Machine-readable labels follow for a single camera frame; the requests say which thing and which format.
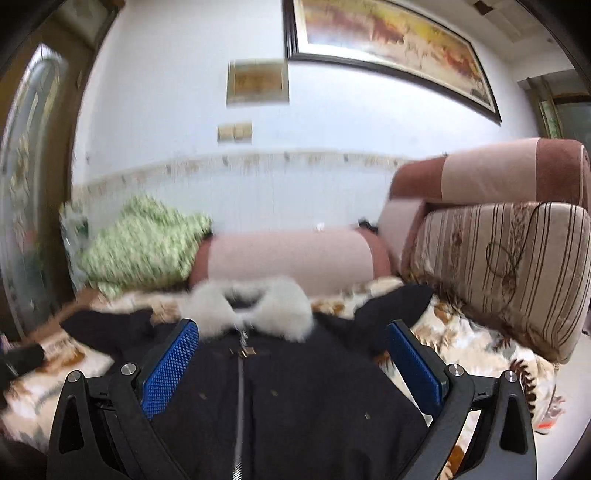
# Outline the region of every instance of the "black coat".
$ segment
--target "black coat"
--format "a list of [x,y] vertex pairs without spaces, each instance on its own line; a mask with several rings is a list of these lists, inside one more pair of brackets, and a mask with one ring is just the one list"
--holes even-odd
[[[428,287],[402,287],[367,302],[354,322],[317,314],[303,343],[252,330],[248,346],[257,354],[240,362],[236,331],[201,343],[152,425],[190,478],[231,479],[243,368],[242,479],[395,479],[427,426],[371,357],[385,348],[386,325],[394,319],[416,322],[430,297]],[[100,345],[111,355],[120,351],[116,367],[139,361],[130,352],[141,356],[138,346],[153,345],[170,329],[150,331],[147,315],[118,317],[116,328],[101,327],[100,342],[92,338],[97,330],[88,312],[63,327],[90,347]],[[113,344],[105,347],[108,337]]]

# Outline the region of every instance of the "framed artwork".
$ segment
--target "framed artwork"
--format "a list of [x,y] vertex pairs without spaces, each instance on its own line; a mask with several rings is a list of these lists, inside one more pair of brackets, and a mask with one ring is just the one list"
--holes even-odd
[[501,116],[472,44],[389,0],[284,0],[289,60],[341,64],[405,78]]
[[289,71],[285,61],[231,63],[226,104],[289,102]]

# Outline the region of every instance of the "metal screw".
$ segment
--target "metal screw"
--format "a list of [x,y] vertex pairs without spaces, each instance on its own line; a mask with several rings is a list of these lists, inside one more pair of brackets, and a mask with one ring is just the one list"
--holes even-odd
[[133,375],[135,370],[136,366],[134,364],[125,364],[121,367],[121,373],[124,375]]
[[80,379],[80,372],[78,370],[74,370],[73,372],[70,372],[70,375],[68,375],[68,382],[71,382],[71,383],[78,382],[79,379]]
[[454,377],[461,377],[465,373],[464,369],[458,364],[451,364],[449,367],[447,367],[447,370]]
[[517,374],[511,370],[507,370],[507,372],[505,372],[505,378],[511,383],[517,382]]

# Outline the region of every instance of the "patterned bedsheet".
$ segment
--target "patterned bedsheet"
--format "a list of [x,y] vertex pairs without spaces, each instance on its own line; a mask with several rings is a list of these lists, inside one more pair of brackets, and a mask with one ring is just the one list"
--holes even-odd
[[[317,297],[310,301],[314,311],[352,319],[355,309],[366,301],[401,285],[403,283],[399,278],[385,277],[340,295]],[[135,292],[114,301],[99,298],[91,304],[91,308],[127,313],[151,307],[154,310],[153,323],[173,322],[178,319],[176,301],[182,295]],[[412,330],[418,340],[431,346],[445,363],[458,363],[470,374],[498,377],[505,370],[515,371],[526,393],[532,425],[537,432],[547,433],[561,414],[561,398],[554,395],[557,368],[511,338],[476,325],[436,296]],[[68,372],[79,369],[87,377],[102,375],[112,362],[110,357],[75,342],[63,331],[47,340],[44,347],[51,352],[48,366],[16,383],[8,396],[11,408],[0,418],[0,428],[5,434],[40,450],[47,448],[53,414]],[[414,402],[387,354],[377,361],[394,384]],[[472,438],[478,415],[478,412],[469,414],[441,480],[451,478],[457,471]],[[426,416],[426,422],[431,422],[429,416]]]

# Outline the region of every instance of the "white fur collar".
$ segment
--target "white fur collar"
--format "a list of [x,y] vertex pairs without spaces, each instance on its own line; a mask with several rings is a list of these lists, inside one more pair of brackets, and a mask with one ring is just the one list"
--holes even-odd
[[[251,308],[234,310],[229,300],[256,302]],[[291,278],[255,281],[207,280],[195,286],[179,302],[184,318],[199,327],[199,339],[207,340],[229,329],[254,327],[261,333],[304,342],[314,328],[310,302]]]

